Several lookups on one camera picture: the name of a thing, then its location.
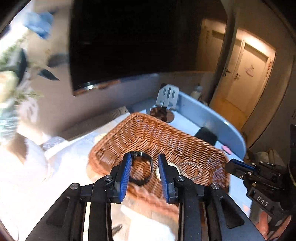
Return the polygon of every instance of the wooden floor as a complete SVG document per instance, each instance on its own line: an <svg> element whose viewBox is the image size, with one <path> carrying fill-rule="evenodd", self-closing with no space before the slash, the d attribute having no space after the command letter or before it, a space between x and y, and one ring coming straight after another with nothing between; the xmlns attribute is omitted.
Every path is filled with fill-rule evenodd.
<svg viewBox="0 0 296 241"><path fill-rule="evenodd" d="M239 131L247 121L247 116L239 108L221 96L216 96L210 107Z"/></svg>

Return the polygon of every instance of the bracelet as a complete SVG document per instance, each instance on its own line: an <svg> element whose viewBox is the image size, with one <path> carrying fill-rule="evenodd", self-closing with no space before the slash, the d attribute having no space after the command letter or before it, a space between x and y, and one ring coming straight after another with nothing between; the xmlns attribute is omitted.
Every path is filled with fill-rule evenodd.
<svg viewBox="0 0 296 241"><path fill-rule="evenodd" d="M145 177L143 180L137 180L132 178L131 176L129 177L129 182L135 183L139 186L143 186L146 183L149 182L151 176L152 176L152 170L153 170L153 159L151 156L149 156L148 154L146 154L143 151L130 151L129 154L131 155L132 160L134 160L137 156L139 157L143 157L145 159L148 159L150 161L150 176L149 177Z"/></svg>

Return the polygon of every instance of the yellow flower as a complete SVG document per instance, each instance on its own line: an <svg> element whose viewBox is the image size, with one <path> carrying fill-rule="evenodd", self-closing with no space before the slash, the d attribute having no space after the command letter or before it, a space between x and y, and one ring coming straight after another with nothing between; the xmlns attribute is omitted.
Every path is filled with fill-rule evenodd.
<svg viewBox="0 0 296 241"><path fill-rule="evenodd" d="M13 71L0 72L0 103L5 102L14 92L18 77Z"/></svg>

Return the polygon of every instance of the white bottle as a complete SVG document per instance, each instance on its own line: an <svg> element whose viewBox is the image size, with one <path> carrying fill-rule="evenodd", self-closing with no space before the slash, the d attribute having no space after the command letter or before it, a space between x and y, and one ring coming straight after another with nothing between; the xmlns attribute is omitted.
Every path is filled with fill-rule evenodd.
<svg viewBox="0 0 296 241"><path fill-rule="evenodd" d="M199 100L202 94L202 86L198 85L195 87L194 91L191 92L190 96L196 100Z"/></svg>

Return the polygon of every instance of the wicker basket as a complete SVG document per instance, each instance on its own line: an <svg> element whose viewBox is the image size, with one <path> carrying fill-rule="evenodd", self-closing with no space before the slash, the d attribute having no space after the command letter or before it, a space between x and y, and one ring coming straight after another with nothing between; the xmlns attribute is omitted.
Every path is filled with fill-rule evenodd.
<svg viewBox="0 0 296 241"><path fill-rule="evenodd" d="M104 136L92 148L89 164L96 173L107 175L113 166L121 162L126 152L133 150L152 156L153 175L149 183L142 187L130 183L127 194L173 218L178 215L178 208L165 202L161 183L155 174L159 154L164 153L168 161L179 166L183 174L195 183L209 185L216 182L223 188L229 184L229 176L224 170L228 160L221 150L142 113L131 114ZM149 162L133 163L133 178L141 180L149 174Z"/></svg>

